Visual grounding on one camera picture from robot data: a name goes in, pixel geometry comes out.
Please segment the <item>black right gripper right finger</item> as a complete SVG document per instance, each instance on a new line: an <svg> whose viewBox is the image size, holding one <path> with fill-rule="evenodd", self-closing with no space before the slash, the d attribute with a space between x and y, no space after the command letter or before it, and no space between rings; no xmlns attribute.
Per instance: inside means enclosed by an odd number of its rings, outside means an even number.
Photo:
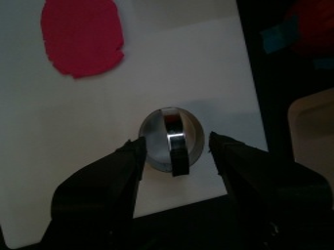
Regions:
<svg viewBox="0 0 334 250"><path fill-rule="evenodd" d="M209 147L247 250L334 250L326 179L299 163L217 133L210 134Z"/></svg>

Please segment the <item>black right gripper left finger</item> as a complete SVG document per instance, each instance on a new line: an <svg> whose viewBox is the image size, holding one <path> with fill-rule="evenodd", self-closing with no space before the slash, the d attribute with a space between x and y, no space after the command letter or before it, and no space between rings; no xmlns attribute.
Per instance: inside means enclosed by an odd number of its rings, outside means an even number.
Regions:
<svg viewBox="0 0 334 250"><path fill-rule="evenodd" d="M58 186L39 250L128 250L146 140L128 141Z"/></svg>

